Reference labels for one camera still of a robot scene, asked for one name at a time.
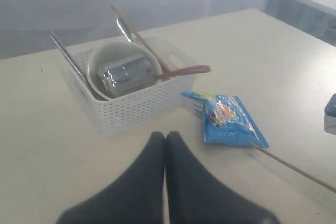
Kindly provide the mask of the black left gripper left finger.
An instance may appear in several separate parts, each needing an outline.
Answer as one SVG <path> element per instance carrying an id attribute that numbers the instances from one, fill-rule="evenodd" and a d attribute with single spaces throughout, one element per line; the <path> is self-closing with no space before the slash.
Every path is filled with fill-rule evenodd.
<path id="1" fill-rule="evenodd" d="M 164 140 L 161 132 L 151 133 L 123 174 L 57 223 L 163 223 Z"/>

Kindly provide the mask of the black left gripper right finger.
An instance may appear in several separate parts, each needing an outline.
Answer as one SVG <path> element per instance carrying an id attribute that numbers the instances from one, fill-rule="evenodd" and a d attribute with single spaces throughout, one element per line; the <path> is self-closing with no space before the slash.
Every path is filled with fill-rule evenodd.
<path id="1" fill-rule="evenodd" d="M 214 177 L 179 132 L 166 136 L 165 171 L 171 223 L 279 223 L 271 211 Z"/>

